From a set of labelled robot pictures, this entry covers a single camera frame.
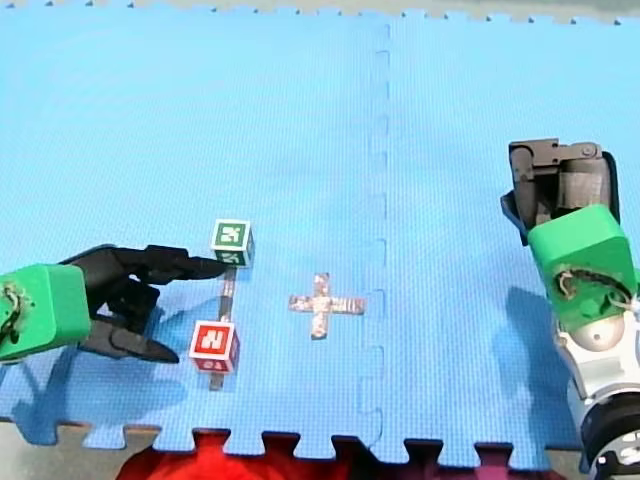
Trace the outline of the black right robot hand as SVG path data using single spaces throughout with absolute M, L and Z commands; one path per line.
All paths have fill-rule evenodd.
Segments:
M 524 247 L 533 228 L 589 205 L 602 204 L 621 220 L 617 162 L 600 144 L 513 141 L 508 160 L 513 187 L 500 198 L 501 210 Z

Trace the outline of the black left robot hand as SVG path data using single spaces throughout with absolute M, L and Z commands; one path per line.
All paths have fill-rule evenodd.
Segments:
M 146 334 L 159 288 L 174 281 L 217 278 L 229 269 L 186 249 L 159 245 L 134 249 L 104 244 L 61 263 L 80 268 L 84 277 L 91 329 L 78 348 L 111 359 L 161 364 L 177 364 L 179 357 Z

